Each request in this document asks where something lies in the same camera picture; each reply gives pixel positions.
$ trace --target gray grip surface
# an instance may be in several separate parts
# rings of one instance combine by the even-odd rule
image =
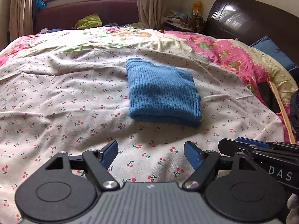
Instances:
[[[84,216],[69,224],[233,224],[215,213],[196,192],[177,183],[125,183],[118,191],[105,192]],[[282,224],[272,220],[263,224]]]

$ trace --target green cloth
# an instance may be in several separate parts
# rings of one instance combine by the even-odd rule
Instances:
[[[74,29],[90,29],[90,28],[96,28],[96,27],[101,27],[102,21],[100,17],[97,14],[92,14],[89,15],[83,19],[80,19]]]
[[[138,22],[138,23],[134,23],[134,24],[130,24],[133,28],[135,29],[146,29],[146,27],[143,26],[142,23]]]

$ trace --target blue plastic bag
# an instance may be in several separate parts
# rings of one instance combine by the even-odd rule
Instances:
[[[36,14],[46,6],[43,0],[33,0],[32,1],[32,16],[35,17]]]

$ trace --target blue gripper pad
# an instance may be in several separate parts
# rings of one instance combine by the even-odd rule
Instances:
[[[108,169],[118,153],[118,143],[114,141],[104,152],[101,164]]]
[[[192,142],[190,141],[185,142],[184,155],[194,170],[197,170],[202,164],[200,152],[202,151],[197,146],[195,146]]]
[[[267,143],[263,142],[263,141],[257,141],[257,140],[248,139],[248,138],[244,138],[244,137],[238,137],[238,138],[235,139],[235,141],[240,141],[240,142],[243,142],[243,143],[256,145],[258,147],[270,148],[269,145]]]

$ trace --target metal screw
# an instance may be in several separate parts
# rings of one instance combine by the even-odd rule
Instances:
[[[113,189],[117,186],[117,182],[113,180],[108,180],[103,183],[103,187],[106,189]]]
[[[188,188],[188,189],[195,189],[199,186],[199,183],[196,182],[196,181],[188,181],[188,182],[185,182],[185,187]]]

